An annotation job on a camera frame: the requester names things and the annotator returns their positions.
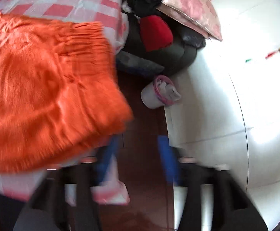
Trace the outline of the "orange fleece pants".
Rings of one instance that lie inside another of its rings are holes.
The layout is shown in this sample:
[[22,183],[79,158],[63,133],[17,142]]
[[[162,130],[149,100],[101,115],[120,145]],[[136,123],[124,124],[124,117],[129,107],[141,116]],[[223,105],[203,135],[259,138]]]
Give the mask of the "orange fleece pants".
[[0,14],[0,173],[45,168],[123,132],[133,114],[100,22]]

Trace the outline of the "white wardrobe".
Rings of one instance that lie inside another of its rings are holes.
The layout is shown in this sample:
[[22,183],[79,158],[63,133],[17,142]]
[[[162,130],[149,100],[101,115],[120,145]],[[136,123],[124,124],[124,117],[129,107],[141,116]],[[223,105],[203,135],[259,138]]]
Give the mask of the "white wardrobe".
[[269,230],[280,227],[280,0],[212,0],[223,40],[208,39],[173,77],[170,144],[227,165]]

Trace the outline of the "white trash bin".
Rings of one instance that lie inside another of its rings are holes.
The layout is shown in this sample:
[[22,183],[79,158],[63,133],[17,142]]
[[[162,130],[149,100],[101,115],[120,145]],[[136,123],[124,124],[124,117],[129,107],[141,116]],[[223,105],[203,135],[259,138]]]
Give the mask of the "white trash bin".
[[141,100],[149,109],[171,106],[181,99],[170,78],[159,75],[141,91]]

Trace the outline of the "red cushion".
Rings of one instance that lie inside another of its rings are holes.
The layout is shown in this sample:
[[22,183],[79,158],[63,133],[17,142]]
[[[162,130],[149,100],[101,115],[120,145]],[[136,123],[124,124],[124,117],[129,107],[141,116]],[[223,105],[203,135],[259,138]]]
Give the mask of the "red cushion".
[[173,43],[173,34],[163,19],[156,15],[140,19],[140,37],[147,52],[166,48]]

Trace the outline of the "pink checkered plastic sheet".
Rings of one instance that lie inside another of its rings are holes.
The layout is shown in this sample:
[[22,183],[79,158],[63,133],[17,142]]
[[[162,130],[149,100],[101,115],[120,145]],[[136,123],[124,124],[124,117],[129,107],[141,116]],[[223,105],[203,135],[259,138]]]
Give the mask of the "pink checkered plastic sheet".
[[[36,18],[72,21],[76,23],[99,21],[103,32],[117,54],[125,45],[129,22],[122,13],[121,0],[0,0],[0,13],[26,15]],[[119,181],[116,158],[112,156],[106,169],[105,181],[94,187],[93,197],[99,204],[126,205],[129,195],[124,183]],[[0,174],[0,193],[27,201],[45,170]]]

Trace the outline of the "pink satin cushion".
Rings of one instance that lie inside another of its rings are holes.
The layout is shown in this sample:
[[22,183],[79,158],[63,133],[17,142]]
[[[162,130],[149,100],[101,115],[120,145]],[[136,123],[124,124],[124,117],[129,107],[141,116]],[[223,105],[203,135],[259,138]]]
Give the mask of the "pink satin cushion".
[[220,22],[210,0],[162,0],[158,10],[204,38],[222,41]]

